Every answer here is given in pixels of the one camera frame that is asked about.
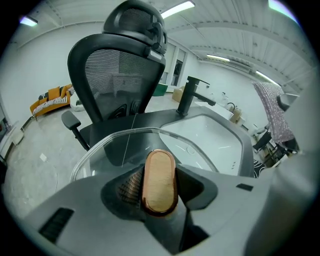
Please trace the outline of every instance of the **mesh backrest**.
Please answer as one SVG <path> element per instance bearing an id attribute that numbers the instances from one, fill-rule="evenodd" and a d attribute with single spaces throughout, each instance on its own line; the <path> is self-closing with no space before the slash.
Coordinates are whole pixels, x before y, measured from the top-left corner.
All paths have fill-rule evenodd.
<path id="1" fill-rule="evenodd" d="M 130 8 L 123 12 L 119 20 L 119 26 L 123 30 L 137 31 L 144 33 L 151 23 L 150 14 L 143 10 Z"/>
<path id="2" fill-rule="evenodd" d="M 94 51 L 86 60 L 85 75 L 102 118 L 139 113 L 159 70 L 159 63 L 127 52 Z"/>

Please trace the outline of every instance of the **vent slot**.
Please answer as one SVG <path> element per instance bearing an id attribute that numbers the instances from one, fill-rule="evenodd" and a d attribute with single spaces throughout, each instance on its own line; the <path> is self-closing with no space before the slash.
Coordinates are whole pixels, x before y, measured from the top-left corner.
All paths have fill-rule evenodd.
<path id="1" fill-rule="evenodd" d="M 39 233 L 52 243 L 56 243 L 62 230 L 70 220 L 74 211 L 67 208 L 59 208 L 54 215 L 43 225 Z"/>

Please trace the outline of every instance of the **concrete floor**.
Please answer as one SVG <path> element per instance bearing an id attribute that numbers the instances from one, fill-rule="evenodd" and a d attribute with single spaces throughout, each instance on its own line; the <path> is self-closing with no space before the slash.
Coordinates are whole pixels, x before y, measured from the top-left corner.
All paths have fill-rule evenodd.
<path id="1" fill-rule="evenodd" d="M 152 97 L 146 112 L 177 109 L 178 105 L 172 94 Z M 68 110 L 69 107 L 40 116 L 37 121 L 33 119 L 25 128 L 23 140 L 8 157 L 2 191 L 8 209 L 19 218 L 66 186 L 74 166 L 86 153 L 61 121 L 62 113 Z M 81 122 L 80 129 L 91 124 L 85 111 L 73 113 Z M 41 154 L 47 157 L 46 162 L 40 159 Z"/>

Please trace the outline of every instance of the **white wall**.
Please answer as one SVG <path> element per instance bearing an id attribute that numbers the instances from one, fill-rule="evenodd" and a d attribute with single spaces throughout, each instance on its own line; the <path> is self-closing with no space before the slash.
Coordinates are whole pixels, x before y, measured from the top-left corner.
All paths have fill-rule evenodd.
<path id="1" fill-rule="evenodd" d="M 192 66 L 190 69 L 190 74 L 194 74 Z M 214 93 L 214 98 L 220 101 L 224 92 L 229 102 L 233 102 L 244 112 L 248 122 L 255 124 L 258 128 L 267 125 L 267 114 L 252 85 L 252 79 L 227 68 L 205 63 L 198 64 L 195 77 L 210 84 L 206 89 L 204 83 L 199 83 L 198 93 L 206 96 Z"/>
<path id="2" fill-rule="evenodd" d="M 1 103 L 9 121 L 22 124 L 30 105 L 49 89 L 70 84 L 68 54 L 85 36 L 101 33 L 103 23 L 67 26 L 48 32 L 17 49 L 9 45 L 0 64 Z"/>

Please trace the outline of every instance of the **chair headrest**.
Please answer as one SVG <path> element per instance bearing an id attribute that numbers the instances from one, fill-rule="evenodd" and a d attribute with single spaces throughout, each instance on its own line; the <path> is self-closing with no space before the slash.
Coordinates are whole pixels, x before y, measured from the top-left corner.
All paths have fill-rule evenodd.
<path id="1" fill-rule="evenodd" d="M 136 39 L 164 55 L 168 41 L 164 26 L 165 21 L 156 8 L 139 0 L 128 0 L 110 13 L 102 33 Z"/>

